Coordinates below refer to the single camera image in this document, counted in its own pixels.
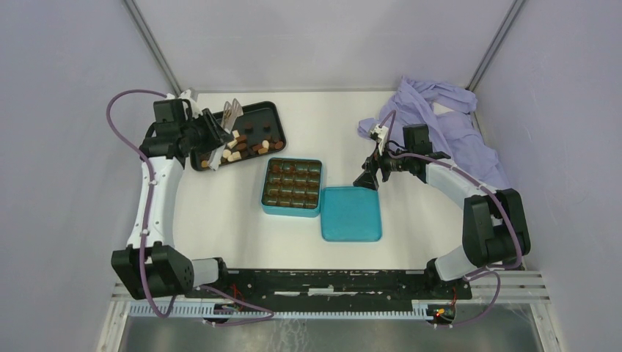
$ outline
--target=white table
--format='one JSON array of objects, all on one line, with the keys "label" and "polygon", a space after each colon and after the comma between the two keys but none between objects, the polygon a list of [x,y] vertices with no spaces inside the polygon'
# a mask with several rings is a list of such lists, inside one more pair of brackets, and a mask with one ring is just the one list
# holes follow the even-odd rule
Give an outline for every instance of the white table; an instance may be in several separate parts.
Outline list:
[{"label": "white table", "polygon": [[[392,92],[267,92],[199,94],[198,103],[221,111],[226,100],[277,105],[287,147],[272,156],[317,158],[325,186],[351,185],[374,143],[356,134],[359,120],[375,117]],[[407,172],[379,189],[382,239],[334,243],[313,219],[264,214],[260,206],[268,157],[218,172],[189,163],[175,207],[175,247],[190,259],[223,257],[230,268],[422,269],[461,243],[462,212],[443,193]]]}]

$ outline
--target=container lid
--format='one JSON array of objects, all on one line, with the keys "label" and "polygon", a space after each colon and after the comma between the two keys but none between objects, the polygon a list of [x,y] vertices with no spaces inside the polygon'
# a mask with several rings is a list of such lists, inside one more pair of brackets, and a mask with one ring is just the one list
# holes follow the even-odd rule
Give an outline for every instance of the container lid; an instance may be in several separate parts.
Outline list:
[{"label": "container lid", "polygon": [[322,237],[335,242],[374,242],[382,237],[378,192],[363,187],[322,191]]}]

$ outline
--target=container with brown items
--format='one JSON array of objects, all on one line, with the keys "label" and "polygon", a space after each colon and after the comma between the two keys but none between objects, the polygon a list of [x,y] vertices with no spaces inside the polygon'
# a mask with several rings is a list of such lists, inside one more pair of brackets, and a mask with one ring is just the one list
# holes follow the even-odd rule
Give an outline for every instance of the container with brown items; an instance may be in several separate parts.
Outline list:
[{"label": "container with brown items", "polygon": [[316,217],[320,213],[322,172],[319,160],[270,159],[261,196],[263,211],[272,215]]},{"label": "container with brown items", "polygon": [[[221,166],[238,163],[262,155],[269,155],[285,149],[286,140],[277,106],[270,101],[242,106],[244,114],[235,120],[232,134],[235,139],[225,145],[227,156],[221,159]],[[222,120],[222,111],[214,114],[217,122]],[[190,153],[192,169],[209,169],[210,153],[193,150]]]}]

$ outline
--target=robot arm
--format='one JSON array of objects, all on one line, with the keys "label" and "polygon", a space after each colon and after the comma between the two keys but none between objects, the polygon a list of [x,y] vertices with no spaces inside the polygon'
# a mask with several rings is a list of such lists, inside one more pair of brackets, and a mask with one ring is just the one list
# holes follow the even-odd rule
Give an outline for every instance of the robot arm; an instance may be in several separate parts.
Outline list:
[{"label": "robot arm", "polygon": [[[485,186],[501,202],[519,240],[522,254],[530,251],[530,239],[527,231],[522,201],[519,193],[512,188],[497,190],[485,183],[479,186],[451,169],[459,169],[449,156],[443,152],[432,152],[428,139],[427,125],[409,125],[403,128],[406,151],[393,157],[385,150],[386,134],[383,128],[374,128],[370,136],[376,140],[376,149],[363,164],[364,172],[354,181],[355,186],[378,189],[376,173],[381,170],[383,182],[389,180],[391,172],[408,171],[424,183],[429,184],[445,195],[463,210],[462,244],[450,253],[432,259],[426,271],[433,280],[451,281],[498,261],[511,260],[516,256],[516,248],[509,234],[508,226],[502,220],[499,209],[490,196],[481,190]],[[406,153],[423,155],[425,159],[402,155]],[[446,166],[431,163],[439,161]]]},{"label": "robot arm", "polygon": [[[139,273],[139,248],[144,229],[143,215],[149,211],[146,237],[146,274],[152,297],[175,296],[197,285],[215,282],[224,270],[220,258],[189,260],[175,250],[172,236],[175,195],[192,150],[209,153],[232,140],[208,109],[200,111],[188,94],[169,96],[153,104],[155,122],[140,150],[153,167],[151,180],[142,163],[142,188],[136,221],[125,249],[112,253],[111,264],[135,299],[145,298]],[[147,193],[153,185],[151,204]]]}]

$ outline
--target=blue plastic lid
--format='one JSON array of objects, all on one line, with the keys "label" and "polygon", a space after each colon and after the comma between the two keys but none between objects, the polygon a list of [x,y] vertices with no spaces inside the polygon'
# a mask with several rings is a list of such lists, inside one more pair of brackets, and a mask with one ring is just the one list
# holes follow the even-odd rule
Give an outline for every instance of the blue plastic lid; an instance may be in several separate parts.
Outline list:
[{"label": "blue plastic lid", "polygon": [[335,242],[374,242],[382,237],[378,192],[363,187],[322,191],[322,237]]}]

